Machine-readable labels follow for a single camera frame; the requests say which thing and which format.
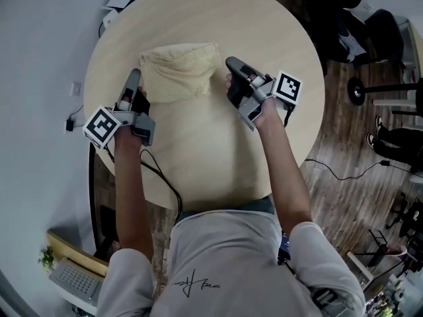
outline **hand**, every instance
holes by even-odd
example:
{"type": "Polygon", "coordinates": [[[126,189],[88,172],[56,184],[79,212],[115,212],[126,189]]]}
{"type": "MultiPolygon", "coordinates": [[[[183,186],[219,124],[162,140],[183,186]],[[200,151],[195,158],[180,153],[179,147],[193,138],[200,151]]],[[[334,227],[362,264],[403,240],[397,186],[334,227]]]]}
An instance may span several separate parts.
{"type": "MultiPolygon", "coordinates": [[[[138,91],[142,92],[145,97],[147,93],[143,91],[141,87],[138,87],[138,91]]],[[[142,146],[142,140],[140,136],[134,135],[130,125],[125,125],[117,130],[114,134],[114,150],[115,152],[123,151],[124,153],[137,153],[142,146]]]]}
{"type": "MultiPolygon", "coordinates": [[[[231,88],[232,74],[226,75],[226,92],[231,88]]],[[[276,102],[274,98],[267,98],[262,103],[262,113],[254,120],[254,125],[257,129],[265,126],[266,123],[271,123],[275,119],[279,118],[278,111],[276,109],[276,102]]]]}

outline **round table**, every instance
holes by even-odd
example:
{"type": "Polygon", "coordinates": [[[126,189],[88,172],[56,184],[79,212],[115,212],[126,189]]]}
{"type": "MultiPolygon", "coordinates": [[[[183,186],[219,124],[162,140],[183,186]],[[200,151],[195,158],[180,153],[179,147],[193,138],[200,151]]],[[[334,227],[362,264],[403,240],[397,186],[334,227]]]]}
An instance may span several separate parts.
{"type": "MultiPolygon", "coordinates": [[[[238,205],[270,194],[266,159],[258,136],[238,118],[225,95],[225,59],[235,56],[276,77],[284,70],[303,81],[299,105],[287,126],[298,164],[319,132],[325,86],[319,58],[306,31],[275,0],[137,0],[102,35],[91,57],[84,87],[85,115],[113,106],[139,54],[159,46],[215,42],[221,68],[211,95],[172,104],[152,104],[156,121],[150,150],[184,210],[238,205]]],[[[281,118],[285,111],[280,110],[281,118]]],[[[108,169],[114,165],[98,151],[108,169]]],[[[146,162],[152,160],[143,155],[146,162]]],[[[167,185],[142,167],[145,198],[174,209],[167,185]]]]}

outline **folded cloth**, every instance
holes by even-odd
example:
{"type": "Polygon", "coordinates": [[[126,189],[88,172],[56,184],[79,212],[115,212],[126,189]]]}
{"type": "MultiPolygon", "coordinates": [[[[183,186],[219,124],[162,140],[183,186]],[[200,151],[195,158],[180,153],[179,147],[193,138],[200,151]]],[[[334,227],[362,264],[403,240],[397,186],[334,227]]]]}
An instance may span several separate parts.
{"type": "Polygon", "coordinates": [[[178,44],[142,52],[142,87],[150,103],[199,98],[210,93],[220,67],[217,44],[178,44]]]}

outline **white t-shirt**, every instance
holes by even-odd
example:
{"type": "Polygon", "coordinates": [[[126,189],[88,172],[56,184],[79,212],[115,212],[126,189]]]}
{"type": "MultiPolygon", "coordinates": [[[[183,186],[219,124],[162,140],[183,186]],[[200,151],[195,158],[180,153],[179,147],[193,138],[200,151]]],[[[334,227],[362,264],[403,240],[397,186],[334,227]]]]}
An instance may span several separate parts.
{"type": "Polygon", "coordinates": [[[289,237],[296,276],[278,266],[282,239],[276,216],[208,211],[172,230],[168,283],[153,302],[151,264],[132,249],[117,251],[98,300],[97,316],[321,316],[308,288],[328,288],[364,315],[360,284],[322,230],[297,225],[289,237]]]}

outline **chair wheel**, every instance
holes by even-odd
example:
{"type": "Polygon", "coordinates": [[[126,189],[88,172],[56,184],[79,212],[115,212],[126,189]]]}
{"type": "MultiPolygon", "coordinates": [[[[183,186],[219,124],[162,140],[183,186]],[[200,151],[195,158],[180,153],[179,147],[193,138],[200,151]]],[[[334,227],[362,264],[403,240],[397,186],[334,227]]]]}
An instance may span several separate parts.
{"type": "Polygon", "coordinates": [[[347,91],[348,96],[353,104],[356,106],[361,106],[365,100],[365,93],[360,92],[360,89],[363,89],[364,85],[362,81],[357,77],[352,77],[348,81],[347,91]]]}

